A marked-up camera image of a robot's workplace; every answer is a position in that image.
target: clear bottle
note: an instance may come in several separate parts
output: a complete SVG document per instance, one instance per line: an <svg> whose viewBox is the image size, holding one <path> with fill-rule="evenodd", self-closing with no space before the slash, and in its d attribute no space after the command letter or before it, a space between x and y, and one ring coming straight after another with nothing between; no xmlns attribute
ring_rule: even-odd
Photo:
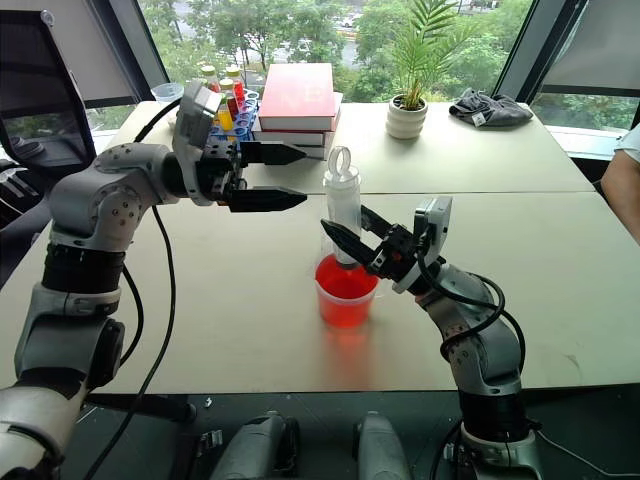
<svg viewBox="0 0 640 480"><path fill-rule="evenodd" d="M338 166L340 154L342 163ZM360 173L351 166L351 152L347 147L334 147L331 150L322 185L327 197L329 220L360 236ZM336 245L333 245L333 251L343 268L352 268L357 264Z"/></svg>
<svg viewBox="0 0 640 480"><path fill-rule="evenodd" d="M200 72L202 73L202 76L206 78L207 83L205 85L207 88L216 93L220 93L220 82L216 75L216 67L213 65L203 65L200 67Z"/></svg>
<svg viewBox="0 0 640 480"><path fill-rule="evenodd" d="M233 80L233 95L238 105L244 104L244 85L240 78L240 68L237 65L227 67L227 77Z"/></svg>
<svg viewBox="0 0 640 480"><path fill-rule="evenodd" d="M231 112L231 118L235 121L238 116L238 102L233 94L233 80L230 78L223 78L220 80L220 89L221 92L227 96L227 106Z"/></svg>

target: red book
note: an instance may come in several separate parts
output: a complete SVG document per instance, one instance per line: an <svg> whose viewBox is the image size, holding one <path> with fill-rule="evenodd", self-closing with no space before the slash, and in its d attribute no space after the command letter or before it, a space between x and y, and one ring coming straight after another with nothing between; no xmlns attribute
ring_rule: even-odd
<svg viewBox="0 0 640 480"><path fill-rule="evenodd" d="M336 114L330 63L274 63L258 117L263 130L327 131Z"/></svg>

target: tree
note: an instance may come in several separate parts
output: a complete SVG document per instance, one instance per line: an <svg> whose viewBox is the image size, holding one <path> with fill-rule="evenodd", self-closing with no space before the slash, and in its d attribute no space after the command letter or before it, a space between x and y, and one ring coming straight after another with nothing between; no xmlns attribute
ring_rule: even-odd
<svg viewBox="0 0 640 480"><path fill-rule="evenodd" d="M602 95L540 93L531 107L546 125L628 129L638 100Z"/></svg>
<svg viewBox="0 0 640 480"><path fill-rule="evenodd" d="M256 52L266 70L274 48L284 37L289 3L286 0L224 0L209 8L204 18L211 21L215 43L234 56L238 48L245 57L247 50Z"/></svg>
<svg viewBox="0 0 640 480"><path fill-rule="evenodd" d="M118 105L116 107L92 108L87 110L87 119L91 129L117 130L122 126L135 105Z"/></svg>
<svg viewBox="0 0 640 480"><path fill-rule="evenodd" d="M343 65L333 66L333 89L342 92L342 101L345 103L356 102L353 98L353 87L358 78L358 71L347 68Z"/></svg>
<svg viewBox="0 0 640 480"><path fill-rule="evenodd" d="M379 61L376 52L388 46L396 30L408 23L407 0L369 0L358 19L358 61Z"/></svg>
<svg viewBox="0 0 640 480"><path fill-rule="evenodd" d="M182 41L174 0L141 0L144 19L152 31L165 32L172 41Z"/></svg>
<svg viewBox="0 0 640 480"><path fill-rule="evenodd" d="M187 2L191 12L186 15L185 20L194 31L193 40L199 45L213 43L215 13L221 3L220 0L189 0Z"/></svg>
<svg viewBox="0 0 640 480"><path fill-rule="evenodd" d="M508 56L495 46L498 42L488 33L469 39L453 56L447 74L436 82L436 90L450 99L468 87L491 94Z"/></svg>
<svg viewBox="0 0 640 480"><path fill-rule="evenodd" d="M334 28L333 18L343 8L333 1L316 0L300 0L291 7L289 28L283 35L291 46L289 60L339 65L346 41Z"/></svg>
<svg viewBox="0 0 640 480"><path fill-rule="evenodd" d="M498 38L499 46L509 53L520 33L524 19L531 8L532 0L503 0L500 8L490 13L474 15L481 32L491 32Z"/></svg>

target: chair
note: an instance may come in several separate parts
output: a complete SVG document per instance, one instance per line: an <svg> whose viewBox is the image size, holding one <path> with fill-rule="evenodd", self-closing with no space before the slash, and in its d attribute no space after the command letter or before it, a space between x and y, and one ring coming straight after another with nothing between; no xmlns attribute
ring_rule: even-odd
<svg viewBox="0 0 640 480"><path fill-rule="evenodd" d="M0 230L0 287L51 219L55 183L86 168L96 153L82 98L51 33L46 11L0 10L0 142L40 202Z"/></svg>

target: sticker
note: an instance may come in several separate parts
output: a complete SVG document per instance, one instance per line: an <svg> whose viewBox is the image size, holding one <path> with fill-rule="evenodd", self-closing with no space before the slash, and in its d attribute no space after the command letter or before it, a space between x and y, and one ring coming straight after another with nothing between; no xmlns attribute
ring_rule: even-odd
<svg viewBox="0 0 640 480"><path fill-rule="evenodd" d="M471 117L471 120L473 120L473 124L476 127L479 127L480 125L484 125L485 123L487 123L487 120L484 118L484 114L482 112L478 112L475 115L473 115Z"/></svg>

